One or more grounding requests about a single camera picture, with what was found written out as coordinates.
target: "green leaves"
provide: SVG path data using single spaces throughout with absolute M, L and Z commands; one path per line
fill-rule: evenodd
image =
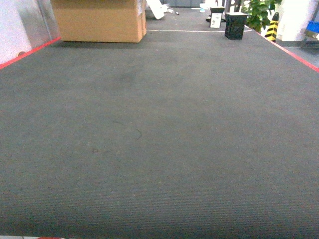
M 242 11 L 248 14 L 247 25 L 257 32 L 270 24 L 268 13 L 275 9 L 275 4 L 282 0 L 250 0 L 243 6 Z

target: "brown cardboard box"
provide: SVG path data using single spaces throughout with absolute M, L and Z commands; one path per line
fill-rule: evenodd
M 63 41 L 139 42 L 146 34 L 145 1 L 51 0 Z

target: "gray floor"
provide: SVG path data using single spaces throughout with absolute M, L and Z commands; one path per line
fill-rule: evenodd
M 318 238 L 318 78 L 252 31 L 46 47 L 0 71 L 0 235 Z
M 285 47 L 287 50 L 295 53 L 297 56 L 302 57 L 314 66 L 319 67 L 319 46 L 313 47 Z

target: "red stripe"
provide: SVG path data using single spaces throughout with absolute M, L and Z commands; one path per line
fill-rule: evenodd
M 301 58 L 300 56 L 297 56 L 295 53 L 292 53 L 291 51 L 287 50 L 286 48 L 266 39 L 267 41 L 269 41 L 270 43 L 274 44 L 275 46 L 277 46 L 279 49 L 283 50 L 284 52 L 286 52 L 288 55 L 291 55 L 292 57 L 294 57 L 296 60 L 300 61 L 301 63 L 305 64 L 306 66 L 308 66 L 309 68 L 317 71 L 319 73 L 319 67 L 314 66 L 313 64 L 311 64 L 310 62 L 306 61 L 305 59 Z
M 38 239 L 61 239 L 61 238 L 38 238 Z
M 60 40 L 60 39 L 61 39 L 61 37 L 58 37 L 58 38 L 56 38 L 56 39 L 54 39 L 54 40 L 52 40 L 52 41 L 49 41 L 49 42 L 47 42 L 47 43 L 45 43 L 45 44 L 43 44 L 43 45 L 41 45 L 41 46 L 38 46 L 38 47 L 36 47 L 36 48 L 34 48 L 34 49 L 32 49 L 32 50 L 30 50 L 30 51 L 24 53 L 24 54 L 21 55 L 21 56 L 18 56 L 18 57 L 14 58 L 14 59 L 12 59 L 12 60 L 10 60 L 10 61 L 8 61 L 8 62 L 5 62 L 5 63 L 3 63 L 3 64 L 0 64 L 0 70 L 3 69 L 4 67 L 7 67 L 8 65 L 11 65 L 12 63 L 14 63 L 14 62 L 16 62 L 16 61 L 18 61 L 18 60 L 21 60 L 22 58 L 24 58 L 24 57 L 26 57 L 26 56 L 28 56 L 28 55 L 31 55 L 32 53 L 34 53 L 34 52 L 36 52 L 36 51 L 38 51 L 38 50 L 41 50 L 42 48 L 44 48 L 44 47 L 46 47 L 46 46 L 48 46 L 48 45 L 50 45 L 50 44 L 52 44 L 52 43 L 54 43 L 54 42 Z

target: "black plastic crate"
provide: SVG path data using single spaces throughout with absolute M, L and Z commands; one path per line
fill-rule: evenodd
M 242 12 L 228 12 L 225 14 L 226 30 L 225 36 L 231 40 L 243 39 L 247 14 Z

